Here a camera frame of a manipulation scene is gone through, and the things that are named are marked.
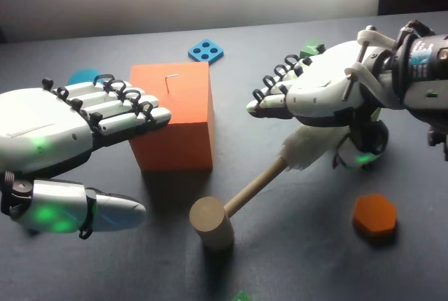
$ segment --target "blue circle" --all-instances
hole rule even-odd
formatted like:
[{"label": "blue circle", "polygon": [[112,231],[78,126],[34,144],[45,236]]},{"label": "blue circle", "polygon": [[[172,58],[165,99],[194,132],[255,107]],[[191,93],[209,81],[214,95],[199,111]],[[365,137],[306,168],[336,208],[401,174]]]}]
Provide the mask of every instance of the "blue circle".
[{"label": "blue circle", "polygon": [[96,76],[101,75],[101,72],[99,72],[96,69],[81,69],[71,75],[69,82],[67,85],[73,85],[78,83],[84,83],[84,82],[93,82]]}]

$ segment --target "orange hexagon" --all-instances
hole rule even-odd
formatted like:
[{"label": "orange hexagon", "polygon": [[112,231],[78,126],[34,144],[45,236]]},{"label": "orange hexagon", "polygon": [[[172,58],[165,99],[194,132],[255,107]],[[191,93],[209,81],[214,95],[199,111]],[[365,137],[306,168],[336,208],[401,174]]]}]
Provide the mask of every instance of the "orange hexagon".
[{"label": "orange hexagon", "polygon": [[353,225],[368,237],[392,235],[397,224],[397,208],[385,196],[372,194],[356,201]]}]

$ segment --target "white robotic hand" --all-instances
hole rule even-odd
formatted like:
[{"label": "white robotic hand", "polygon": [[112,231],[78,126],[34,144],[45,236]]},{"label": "white robotic hand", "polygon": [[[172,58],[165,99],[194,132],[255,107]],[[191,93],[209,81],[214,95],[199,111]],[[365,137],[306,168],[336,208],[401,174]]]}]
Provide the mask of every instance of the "white robotic hand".
[{"label": "white robotic hand", "polygon": [[263,78],[265,87],[253,91],[255,100],[246,109],[257,118],[295,117],[306,125],[283,143],[280,154],[290,168],[304,169],[332,148],[334,167],[367,165],[384,151],[389,135],[384,123],[376,121],[381,104],[350,80],[347,68],[356,61],[368,65],[385,49],[357,41],[317,49],[320,55],[286,56],[286,65],[275,67],[275,77]]},{"label": "white robotic hand", "polygon": [[0,94],[1,212],[33,230],[80,230],[82,238],[140,224],[145,209],[130,197],[35,178],[57,176],[87,162],[92,151],[164,127],[171,113],[112,75],[55,90],[51,80],[42,84]]}]

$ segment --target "gray backdrop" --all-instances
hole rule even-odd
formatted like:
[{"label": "gray backdrop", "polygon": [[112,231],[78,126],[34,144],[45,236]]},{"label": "gray backdrop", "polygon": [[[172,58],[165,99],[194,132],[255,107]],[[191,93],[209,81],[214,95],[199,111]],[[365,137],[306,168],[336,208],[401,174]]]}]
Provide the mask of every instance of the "gray backdrop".
[{"label": "gray backdrop", "polygon": [[[446,300],[448,164],[441,146],[427,146],[427,124],[404,111],[382,111],[390,144],[374,171],[332,170],[325,156],[277,178],[232,218],[233,251],[207,253],[188,222],[197,198],[230,199],[299,126],[245,111],[284,56],[307,39],[327,47],[355,39],[370,24],[396,37],[414,18],[448,32],[443,12],[0,46],[0,92],[39,86],[44,77],[64,85],[88,67],[126,79],[133,64],[188,61],[187,50],[205,38],[225,51],[210,68],[213,171],[142,176],[128,143],[98,150],[60,178],[136,197],[147,223],[82,241],[77,234],[32,237],[1,216],[1,300],[229,301],[240,290],[254,300]],[[397,206],[398,236],[388,246],[369,245],[351,225],[356,198],[368,193]]]}]

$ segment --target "robotic hand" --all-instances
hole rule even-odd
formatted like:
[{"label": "robotic hand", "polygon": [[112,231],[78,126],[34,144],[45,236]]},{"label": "robotic hand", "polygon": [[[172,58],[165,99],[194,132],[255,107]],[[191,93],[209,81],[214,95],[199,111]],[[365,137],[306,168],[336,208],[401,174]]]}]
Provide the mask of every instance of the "robotic hand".
[{"label": "robotic hand", "polygon": [[158,99],[112,75],[52,90],[0,94],[1,212],[26,228],[55,233],[133,228],[143,205],[81,183],[51,178],[87,162],[92,151],[164,127],[171,113]]},{"label": "robotic hand", "polygon": [[334,167],[368,165],[388,141],[380,108],[407,109],[429,123],[430,146],[444,143],[448,160],[448,36],[411,21],[395,41],[369,26],[357,41],[317,49],[313,57],[286,56],[247,106],[257,118],[304,124],[283,143],[290,167],[304,169],[333,147]]}]

